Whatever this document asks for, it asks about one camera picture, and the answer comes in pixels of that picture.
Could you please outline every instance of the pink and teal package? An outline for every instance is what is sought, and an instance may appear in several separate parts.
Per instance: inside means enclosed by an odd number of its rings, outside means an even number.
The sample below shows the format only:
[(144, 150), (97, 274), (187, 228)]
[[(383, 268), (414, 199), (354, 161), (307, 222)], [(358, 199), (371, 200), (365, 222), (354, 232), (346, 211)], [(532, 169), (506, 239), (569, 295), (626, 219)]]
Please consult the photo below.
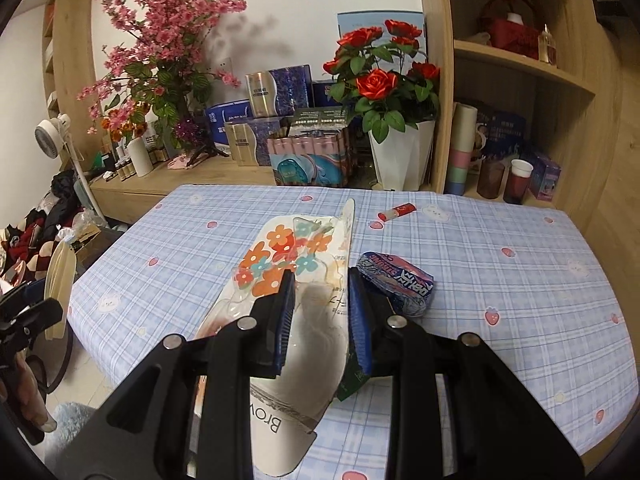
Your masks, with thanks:
[(392, 254), (364, 253), (356, 266), (389, 298), (396, 312), (411, 317), (424, 315), (435, 285), (433, 276)]

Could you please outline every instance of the white fan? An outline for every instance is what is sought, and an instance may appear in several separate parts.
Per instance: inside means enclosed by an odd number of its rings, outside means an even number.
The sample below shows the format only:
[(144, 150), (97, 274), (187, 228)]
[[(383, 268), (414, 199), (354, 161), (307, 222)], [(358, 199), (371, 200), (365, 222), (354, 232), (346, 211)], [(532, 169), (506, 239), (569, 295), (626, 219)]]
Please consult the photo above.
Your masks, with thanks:
[(69, 135), (69, 126), (71, 126), (71, 118), (69, 118), (67, 114), (60, 114), (57, 118), (46, 119), (36, 126), (36, 142), (49, 158), (56, 158), (65, 147), (67, 148), (69, 157), (76, 168), (76, 173), (82, 182), (82, 186), (91, 204), (94, 206), (96, 214), (104, 218), (100, 206), (98, 206), (95, 196), (91, 192), (91, 188), (89, 188), (89, 183), (86, 181), (82, 167), (78, 162), (78, 155), (76, 154), (74, 145), (71, 142), (71, 136)]

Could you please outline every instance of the silver bolt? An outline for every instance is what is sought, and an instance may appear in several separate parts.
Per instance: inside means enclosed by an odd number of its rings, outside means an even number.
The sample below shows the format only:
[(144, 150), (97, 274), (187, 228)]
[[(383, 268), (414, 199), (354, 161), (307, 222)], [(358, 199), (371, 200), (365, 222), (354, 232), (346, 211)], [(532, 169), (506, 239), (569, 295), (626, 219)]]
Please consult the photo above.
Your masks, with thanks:
[(478, 346), (481, 341), (480, 336), (478, 334), (474, 334), (473, 332), (464, 333), (461, 340), (465, 346)]
[(174, 350), (182, 344), (182, 338), (177, 334), (171, 334), (162, 339), (162, 346), (167, 350)]
[(386, 319), (386, 323), (391, 328), (404, 328), (406, 326), (406, 318), (403, 316), (390, 316)]
[(251, 316), (245, 316), (238, 319), (238, 328), (240, 330), (253, 330), (258, 322)]

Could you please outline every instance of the checkered fabric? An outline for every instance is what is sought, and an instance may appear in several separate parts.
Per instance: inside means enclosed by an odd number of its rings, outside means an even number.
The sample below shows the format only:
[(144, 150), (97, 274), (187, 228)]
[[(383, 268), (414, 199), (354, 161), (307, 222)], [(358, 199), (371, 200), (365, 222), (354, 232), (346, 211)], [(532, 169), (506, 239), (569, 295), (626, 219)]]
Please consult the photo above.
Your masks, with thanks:
[[(269, 218), (339, 216), (348, 198), (351, 265), (378, 251), (434, 276), (427, 332), (478, 333), (580, 454), (623, 421), (638, 395), (625, 319), (596, 257), (556, 210), (428, 192), (181, 186), (74, 285), (69, 321), (118, 384), (164, 335), (193, 337)], [(378, 221), (406, 202), (418, 211)], [(385, 381), (334, 401), (287, 478), (382, 480), (389, 417)], [(448, 461), (449, 444), (444, 453)]]

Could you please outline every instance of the glass bottle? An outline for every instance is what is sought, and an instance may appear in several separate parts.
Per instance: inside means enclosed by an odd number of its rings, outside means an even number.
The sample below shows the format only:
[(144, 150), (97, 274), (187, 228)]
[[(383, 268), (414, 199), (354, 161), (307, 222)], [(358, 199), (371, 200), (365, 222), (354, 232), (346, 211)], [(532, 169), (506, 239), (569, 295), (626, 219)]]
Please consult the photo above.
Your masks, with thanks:
[(545, 30), (538, 36), (538, 59), (543, 63), (558, 66), (558, 56), (556, 50), (556, 40), (549, 32), (545, 24)]

